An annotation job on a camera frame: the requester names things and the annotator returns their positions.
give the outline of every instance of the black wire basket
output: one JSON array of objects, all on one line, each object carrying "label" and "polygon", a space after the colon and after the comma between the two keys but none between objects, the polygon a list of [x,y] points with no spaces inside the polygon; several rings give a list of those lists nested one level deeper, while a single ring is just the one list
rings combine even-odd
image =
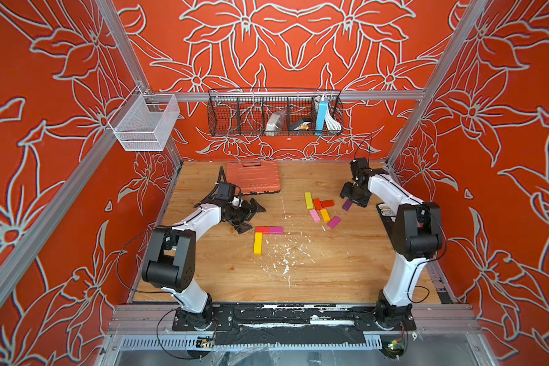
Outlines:
[{"label": "black wire basket", "polygon": [[[212,136],[332,136],[344,130],[339,90],[236,88],[211,89],[208,93],[207,117]],[[322,129],[316,129],[318,97],[323,95],[328,100],[329,115],[339,127],[329,129],[324,123]],[[269,123],[271,117],[282,121],[276,129]],[[308,120],[307,129],[296,129]]]}]

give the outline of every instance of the orange toolbox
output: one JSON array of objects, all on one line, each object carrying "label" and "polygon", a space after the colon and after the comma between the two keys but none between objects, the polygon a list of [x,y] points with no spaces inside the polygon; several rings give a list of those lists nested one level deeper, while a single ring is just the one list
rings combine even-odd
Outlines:
[{"label": "orange toolbox", "polygon": [[242,194],[280,192],[277,162],[228,163],[226,179],[239,186]]}]

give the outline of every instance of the wire basket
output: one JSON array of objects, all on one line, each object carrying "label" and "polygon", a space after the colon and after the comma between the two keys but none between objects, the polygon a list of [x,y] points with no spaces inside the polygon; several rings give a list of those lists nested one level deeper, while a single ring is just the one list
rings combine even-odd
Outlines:
[{"label": "wire basket", "polygon": [[173,95],[164,111],[151,111],[142,95],[114,130],[126,151],[163,151],[179,117],[179,104]]},{"label": "wire basket", "polygon": [[[213,136],[331,136],[344,130],[344,106],[339,90],[293,88],[211,89],[207,108],[208,125]],[[339,128],[329,129],[324,123],[316,129],[317,97],[328,98],[331,118]],[[284,115],[279,131],[268,131],[267,123],[274,113]],[[300,118],[312,122],[307,130],[292,129]]]}]

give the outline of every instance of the yellow block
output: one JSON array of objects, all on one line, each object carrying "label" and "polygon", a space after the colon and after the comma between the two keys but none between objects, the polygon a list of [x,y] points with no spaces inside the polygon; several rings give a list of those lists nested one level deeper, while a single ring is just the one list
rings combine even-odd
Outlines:
[{"label": "yellow block", "polygon": [[311,198],[311,192],[305,192],[305,203],[307,204],[307,209],[313,209],[313,199]]},{"label": "yellow block", "polygon": [[262,233],[257,232],[254,234],[254,254],[262,254]]},{"label": "yellow block", "polygon": [[329,214],[327,213],[327,210],[326,209],[322,209],[320,210],[321,212],[321,217],[323,217],[323,222],[324,223],[329,223],[331,221],[331,219],[329,218]]}]

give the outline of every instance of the white mesh basket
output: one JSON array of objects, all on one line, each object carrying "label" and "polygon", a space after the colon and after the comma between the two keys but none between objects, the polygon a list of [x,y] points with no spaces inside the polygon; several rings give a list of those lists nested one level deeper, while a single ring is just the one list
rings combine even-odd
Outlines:
[{"label": "white mesh basket", "polygon": [[151,112],[140,95],[113,129],[114,135],[126,151],[162,151],[179,112],[175,96],[171,97],[164,111]]}]

